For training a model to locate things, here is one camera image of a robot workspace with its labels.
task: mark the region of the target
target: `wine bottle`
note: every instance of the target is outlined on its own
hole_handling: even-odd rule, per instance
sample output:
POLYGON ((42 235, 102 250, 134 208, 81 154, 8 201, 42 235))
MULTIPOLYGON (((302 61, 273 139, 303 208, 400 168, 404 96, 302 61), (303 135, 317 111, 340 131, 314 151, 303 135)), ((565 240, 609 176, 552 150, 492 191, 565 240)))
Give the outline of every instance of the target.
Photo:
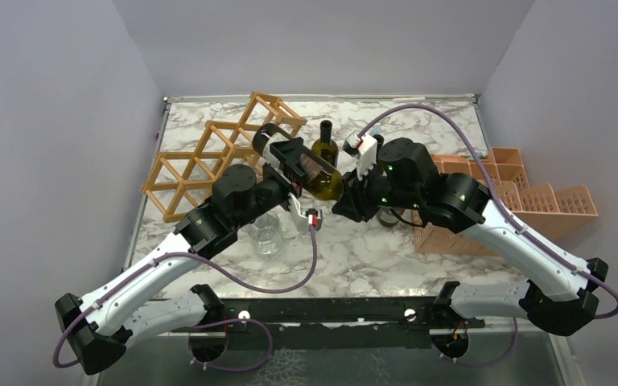
MULTIPOLYGON (((252 147, 254 151, 260 154, 271 166, 283 172, 287 165, 283 165, 278 158, 272 155, 270 145, 275 142, 285 142, 293 139, 298 138, 292 138, 285 130, 273 123, 268 123, 263 125, 254 134, 252 138, 252 147)), ((340 172, 306 146, 300 146, 298 152, 299 156, 296 158, 297 163, 307 174, 306 180, 301 183, 302 189, 308 191, 317 199, 340 199, 344 190, 340 172)))
POLYGON ((335 141, 331 139, 332 122, 329 120, 321 121, 320 130, 320 137, 311 145, 311 151, 331 165, 337 166, 337 155, 340 153, 340 150, 337 148, 335 141))

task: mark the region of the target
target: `white marble surface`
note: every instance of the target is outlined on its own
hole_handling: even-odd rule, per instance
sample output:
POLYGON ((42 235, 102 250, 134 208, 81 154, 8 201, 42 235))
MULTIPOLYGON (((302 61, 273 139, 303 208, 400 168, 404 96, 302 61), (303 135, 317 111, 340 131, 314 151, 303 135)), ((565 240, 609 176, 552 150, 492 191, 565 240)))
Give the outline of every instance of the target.
MULTIPOLYGON (((476 150, 487 152, 476 111, 470 102, 429 102, 448 113, 469 136, 476 150)), ((300 131, 307 143, 318 137, 319 122, 333 121, 336 140, 360 129, 385 110, 399 102, 290 102, 288 105, 308 120, 300 131)), ((161 150, 189 151, 195 149, 204 123, 237 121, 245 109, 243 103, 180 103, 171 106, 161 150)), ((263 110, 255 110, 252 123, 262 120, 263 110)), ((425 144, 432 154, 466 154, 463 143, 453 129, 441 119, 420 110, 404 110, 386 118, 381 124, 385 141, 401 136, 425 144)), ((208 144, 208 150, 220 149, 223 144, 208 144)), ((340 154, 341 172, 353 168, 354 161, 340 154)), ((185 164, 176 164, 177 169, 185 164)), ((160 181, 171 179, 164 171, 160 181)), ((171 199, 168 192, 159 192, 165 206, 171 199)), ((285 297, 349 297, 349 296, 406 296, 436 294, 445 281, 459 280, 470 284, 494 284, 517 280, 515 269, 498 257, 470 257, 418 254, 413 249, 412 230, 399 224, 383 228, 375 219, 367 224, 353 223, 330 212, 330 203, 302 198, 303 204, 323 209, 323 229, 318 233, 319 263, 314 277, 301 289, 277 295, 285 297)), ((184 199, 178 211, 187 211, 184 199)), ((311 263, 311 244, 308 236, 296 236, 290 229, 290 217, 282 209, 274 209, 284 228, 285 247, 280 255, 264 259, 253 254, 246 236, 239 232, 239 241, 213 260, 250 284, 266 288, 282 288, 301 280, 311 263)), ((157 207, 149 200, 138 232, 132 263, 140 261, 166 234, 174 223, 165 224, 157 207)), ((259 294, 232 283, 209 267, 183 275, 172 282, 158 298, 172 298, 194 284, 209 284, 220 297, 263 298, 259 294)))

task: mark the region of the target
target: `glass cup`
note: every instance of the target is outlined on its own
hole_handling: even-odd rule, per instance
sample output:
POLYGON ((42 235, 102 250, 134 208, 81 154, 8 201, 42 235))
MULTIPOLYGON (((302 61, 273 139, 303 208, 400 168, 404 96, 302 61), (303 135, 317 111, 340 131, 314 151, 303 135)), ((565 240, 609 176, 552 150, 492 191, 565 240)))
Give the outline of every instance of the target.
POLYGON ((244 229, 257 256, 273 257, 283 249, 281 220, 275 213, 269 211, 259 216, 244 229))

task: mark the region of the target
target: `green glass bottle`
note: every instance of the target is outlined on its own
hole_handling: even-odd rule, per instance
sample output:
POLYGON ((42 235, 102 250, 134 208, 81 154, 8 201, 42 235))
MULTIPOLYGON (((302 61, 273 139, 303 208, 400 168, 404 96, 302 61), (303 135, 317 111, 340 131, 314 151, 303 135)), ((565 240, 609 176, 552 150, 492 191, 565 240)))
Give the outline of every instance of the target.
POLYGON ((337 155, 340 153, 340 149, 338 149, 335 141, 331 139, 332 122, 329 120, 321 121, 320 130, 321 135, 319 139, 311 145, 311 151, 331 165, 337 166, 337 155))

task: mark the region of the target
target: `light purple wall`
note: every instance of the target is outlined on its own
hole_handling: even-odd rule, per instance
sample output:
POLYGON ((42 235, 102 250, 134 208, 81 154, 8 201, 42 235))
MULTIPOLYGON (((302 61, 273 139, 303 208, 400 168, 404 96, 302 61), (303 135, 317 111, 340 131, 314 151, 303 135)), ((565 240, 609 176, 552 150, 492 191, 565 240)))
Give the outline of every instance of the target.
POLYGON ((114 0, 169 96, 482 92, 533 0, 114 0))
POLYGON ((53 303, 119 272, 162 107, 110 0, 0 0, 0 385, 79 381, 53 303))
MULTIPOLYGON (((480 107, 489 141, 520 147, 535 183, 589 186, 600 219, 564 244, 606 260, 618 289, 618 1, 536 0, 480 107)), ((618 317, 571 341, 587 384, 618 384, 618 317)))

